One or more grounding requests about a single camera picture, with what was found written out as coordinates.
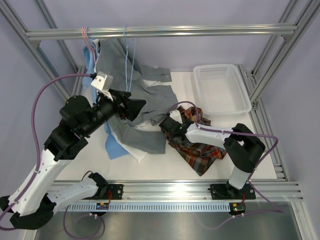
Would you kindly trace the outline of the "plaid shirt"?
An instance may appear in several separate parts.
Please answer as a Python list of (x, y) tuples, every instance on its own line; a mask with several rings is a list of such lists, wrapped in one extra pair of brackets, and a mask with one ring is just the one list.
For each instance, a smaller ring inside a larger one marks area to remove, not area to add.
[[(211, 126), (211, 120), (203, 117), (201, 108), (197, 107), (197, 109), (200, 117), (198, 123), (205, 126)], [(194, 122), (196, 120), (196, 109), (194, 106), (191, 106), (188, 109), (179, 106), (177, 110), (181, 113), (182, 122)], [(190, 143), (187, 147), (169, 145), (176, 149), (180, 156), (200, 177), (206, 173), (215, 160), (222, 160), (227, 155), (225, 149), (204, 143)]]

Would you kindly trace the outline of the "light blue hanger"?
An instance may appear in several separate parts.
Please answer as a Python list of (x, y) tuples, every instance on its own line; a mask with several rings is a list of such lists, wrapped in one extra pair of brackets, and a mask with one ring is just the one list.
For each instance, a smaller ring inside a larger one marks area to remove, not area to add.
[(130, 70), (130, 78), (128, 77), (128, 70), (129, 70), (129, 43), (127, 41), (127, 26), (123, 26), (123, 39), (125, 43), (125, 91), (126, 92), (131, 92), (132, 89), (132, 80), (133, 80), (133, 71), (134, 71), (134, 65), (135, 65), (135, 54), (136, 54), (136, 44), (137, 44), (137, 39), (132, 38), (133, 41), (133, 55), (132, 55), (132, 63), (131, 63), (131, 70)]

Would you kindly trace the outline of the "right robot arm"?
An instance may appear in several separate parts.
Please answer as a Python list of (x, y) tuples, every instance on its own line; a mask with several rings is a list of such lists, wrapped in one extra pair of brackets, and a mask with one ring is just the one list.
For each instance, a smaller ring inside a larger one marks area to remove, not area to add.
[(234, 168), (226, 183), (210, 185), (213, 200), (255, 200), (256, 193), (248, 180), (258, 165), (266, 147), (250, 129), (238, 123), (233, 128), (196, 125), (191, 121), (179, 123), (167, 116), (161, 130), (177, 144), (207, 144), (226, 150)]

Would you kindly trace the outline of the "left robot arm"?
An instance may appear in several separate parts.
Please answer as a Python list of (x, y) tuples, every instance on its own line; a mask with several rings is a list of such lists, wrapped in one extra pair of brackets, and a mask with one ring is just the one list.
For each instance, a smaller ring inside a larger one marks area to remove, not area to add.
[(59, 113), (59, 125), (44, 143), (37, 163), (19, 189), (0, 198), (0, 208), (11, 213), (13, 229), (37, 230), (61, 209), (82, 199), (103, 199), (108, 182), (97, 172), (63, 190), (48, 189), (61, 171), (88, 145), (87, 139), (112, 117), (133, 121), (146, 105), (143, 99), (131, 99), (131, 93), (111, 90), (111, 97), (98, 94), (90, 104), (83, 95), (69, 98)]

